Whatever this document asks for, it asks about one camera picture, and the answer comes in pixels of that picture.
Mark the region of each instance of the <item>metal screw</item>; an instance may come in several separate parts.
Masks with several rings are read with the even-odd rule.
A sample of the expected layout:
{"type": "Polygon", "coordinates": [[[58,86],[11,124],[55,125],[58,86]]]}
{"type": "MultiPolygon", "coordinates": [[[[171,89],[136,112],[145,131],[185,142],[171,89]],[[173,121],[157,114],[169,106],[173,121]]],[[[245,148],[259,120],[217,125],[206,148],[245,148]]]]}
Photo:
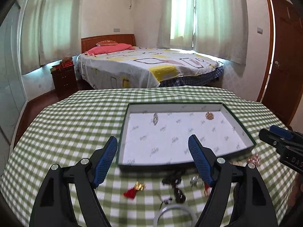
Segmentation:
{"type": "Polygon", "coordinates": [[[253,164],[253,163],[248,163],[248,167],[250,168],[250,169],[255,169],[255,164],[253,164]]]}
{"type": "Polygon", "coordinates": [[[58,169],[58,165],[57,164],[53,164],[52,166],[51,166],[51,169],[53,170],[53,171],[55,171],[55,170],[57,170],[58,169]]]}
{"type": "Polygon", "coordinates": [[[81,160],[81,164],[86,165],[89,162],[87,158],[81,160]]]}
{"type": "Polygon", "coordinates": [[[219,164],[224,164],[225,163],[225,159],[223,159],[223,158],[217,158],[217,162],[219,164]]]}

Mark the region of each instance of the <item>sheer curtain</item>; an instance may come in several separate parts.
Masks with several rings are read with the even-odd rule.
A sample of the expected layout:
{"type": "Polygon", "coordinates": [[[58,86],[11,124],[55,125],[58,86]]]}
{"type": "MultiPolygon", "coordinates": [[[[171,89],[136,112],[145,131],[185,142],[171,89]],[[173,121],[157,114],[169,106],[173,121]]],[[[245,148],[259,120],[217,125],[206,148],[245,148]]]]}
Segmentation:
{"type": "Polygon", "coordinates": [[[196,0],[194,50],[245,64],[248,42],[246,0],[196,0]]]}
{"type": "Polygon", "coordinates": [[[81,53],[80,0],[28,0],[21,30],[21,70],[27,74],[81,53]]]}
{"type": "Polygon", "coordinates": [[[158,47],[192,49],[194,0],[163,0],[158,47]]]}

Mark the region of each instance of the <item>table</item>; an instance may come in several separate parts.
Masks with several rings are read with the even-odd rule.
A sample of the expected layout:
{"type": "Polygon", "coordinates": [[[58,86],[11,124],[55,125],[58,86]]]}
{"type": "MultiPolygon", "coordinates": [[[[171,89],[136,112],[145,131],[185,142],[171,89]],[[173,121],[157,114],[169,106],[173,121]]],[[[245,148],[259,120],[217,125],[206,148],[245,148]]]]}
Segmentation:
{"type": "MultiPolygon", "coordinates": [[[[286,211],[286,201],[295,172],[278,162],[275,149],[258,138],[262,128],[283,123],[261,103],[242,100],[230,91],[211,87],[173,87],[154,89],[110,89],[78,91],[67,99],[45,108],[26,130],[14,149],[5,168],[0,190],[17,218],[28,226],[31,210],[39,187],[50,166],[71,166],[84,157],[90,157],[104,146],[113,135],[119,139],[128,103],[137,102],[223,102],[243,123],[256,140],[251,153],[235,158],[245,161],[258,152],[262,165],[258,168],[268,188],[280,222],[286,211]]],[[[207,197],[204,189],[190,186],[194,170],[182,177],[180,189],[185,193],[186,204],[201,214],[207,197]]],[[[161,198],[173,196],[171,187],[163,186],[163,173],[121,173],[112,163],[103,184],[96,189],[100,204],[112,226],[152,226],[159,211],[161,198]],[[146,188],[134,200],[123,193],[136,181],[145,182],[146,188]]],[[[227,224],[233,207],[232,189],[224,224],[227,224]]],[[[74,211],[79,225],[85,226],[76,197],[75,186],[70,186],[74,211]]],[[[177,210],[166,213],[159,226],[187,226],[189,216],[177,210]]]]}

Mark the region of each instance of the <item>nightstand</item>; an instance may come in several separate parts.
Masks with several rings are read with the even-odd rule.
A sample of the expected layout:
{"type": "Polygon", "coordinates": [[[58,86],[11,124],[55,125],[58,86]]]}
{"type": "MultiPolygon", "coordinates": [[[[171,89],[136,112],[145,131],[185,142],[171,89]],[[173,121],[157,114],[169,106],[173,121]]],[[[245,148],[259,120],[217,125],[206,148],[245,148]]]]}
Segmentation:
{"type": "Polygon", "coordinates": [[[67,98],[78,91],[74,65],[60,68],[51,72],[57,96],[60,99],[67,98]]]}

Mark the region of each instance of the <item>wooden floor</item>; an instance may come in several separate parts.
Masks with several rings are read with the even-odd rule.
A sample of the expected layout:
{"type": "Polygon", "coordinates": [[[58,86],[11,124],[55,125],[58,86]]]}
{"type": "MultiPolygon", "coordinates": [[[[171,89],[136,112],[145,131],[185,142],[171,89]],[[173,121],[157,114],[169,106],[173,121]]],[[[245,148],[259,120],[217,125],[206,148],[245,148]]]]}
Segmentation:
{"type": "MultiPolygon", "coordinates": [[[[89,90],[93,89],[86,81],[80,80],[77,81],[78,89],[79,90],[89,90]]],[[[39,96],[35,98],[34,100],[31,100],[27,103],[26,108],[24,110],[24,113],[21,117],[19,127],[16,133],[15,143],[14,147],[20,140],[21,136],[24,134],[26,129],[29,127],[29,125],[33,122],[33,120],[37,117],[37,115],[46,107],[49,105],[52,105],[54,103],[57,103],[58,101],[61,101],[73,93],[67,93],[65,96],[58,97],[55,90],[52,90],[46,94],[43,94],[42,96],[39,96]]]]}

